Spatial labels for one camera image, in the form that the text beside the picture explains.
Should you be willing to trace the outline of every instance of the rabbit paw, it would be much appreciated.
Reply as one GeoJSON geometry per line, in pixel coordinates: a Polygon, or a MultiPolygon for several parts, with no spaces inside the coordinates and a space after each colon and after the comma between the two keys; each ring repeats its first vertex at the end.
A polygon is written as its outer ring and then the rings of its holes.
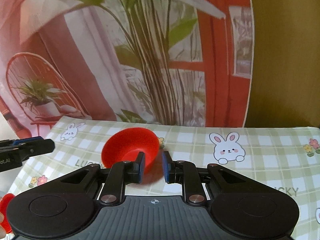
{"type": "Polygon", "coordinates": [[[242,156],[242,155],[238,155],[237,157],[236,157],[236,161],[237,162],[242,162],[244,160],[244,157],[242,156]]]}
{"type": "Polygon", "coordinates": [[[225,158],[221,158],[220,160],[218,160],[219,164],[227,164],[228,163],[228,160],[225,159],[225,158]]]}

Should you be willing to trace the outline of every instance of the pink flower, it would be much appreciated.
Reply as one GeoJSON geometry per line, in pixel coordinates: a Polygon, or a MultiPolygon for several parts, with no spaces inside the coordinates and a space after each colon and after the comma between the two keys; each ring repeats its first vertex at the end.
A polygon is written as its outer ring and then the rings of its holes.
{"type": "Polygon", "coordinates": [[[315,150],[320,148],[320,145],[316,139],[310,139],[310,146],[312,146],[315,150]]]}
{"type": "Polygon", "coordinates": [[[46,183],[47,181],[48,181],[48,178],[46,178],[46,176],[42,175],[42,176],[39,177],[39,179],[38,179],[37,186],[40,186],[40,185],[46,183]]]}

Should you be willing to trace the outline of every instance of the white plant pot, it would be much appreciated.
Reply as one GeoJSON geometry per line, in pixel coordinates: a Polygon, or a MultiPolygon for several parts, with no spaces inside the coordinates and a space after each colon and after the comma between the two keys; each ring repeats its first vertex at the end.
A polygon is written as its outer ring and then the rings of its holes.
{"type": "Polygon", "coordinates": [[[36,106],[39,115],[42,117],[60,116],[60,112],[57,109],[54,102],[47,103],[45,105],[36,106]]]}

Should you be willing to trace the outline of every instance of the human hand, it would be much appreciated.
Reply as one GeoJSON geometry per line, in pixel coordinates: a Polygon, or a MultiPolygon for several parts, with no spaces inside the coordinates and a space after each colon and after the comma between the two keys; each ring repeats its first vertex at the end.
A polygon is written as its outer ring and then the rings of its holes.
{"type": "MultiPolygon", "coordinates": [[[[4,216],[0,213],[0,223],[2,223],[4,216]]],[[[0,226],[0,239],[5,238],[6,232],[2,226],[0,226]]]]}

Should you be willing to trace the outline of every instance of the triangular cutout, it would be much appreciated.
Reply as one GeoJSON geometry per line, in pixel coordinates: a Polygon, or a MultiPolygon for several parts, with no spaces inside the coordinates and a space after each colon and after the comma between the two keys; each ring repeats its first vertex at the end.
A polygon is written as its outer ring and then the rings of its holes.
{"type": "Polygon", "coordinates": [[[243,179],[240,179],[224,170],[219,170],[220,175],[223,179],[229,184],[243,183],[245,182],[243,179]]]}
{"type": "Polygon", "coordinates": [[[62,183],[71,183],[71,184],[79,184],[84,177],[88,174],[89,170],[83,170],[80,172],[77,172],[74,175],[71,175],[63,180],[61,180],[62,183]]]}

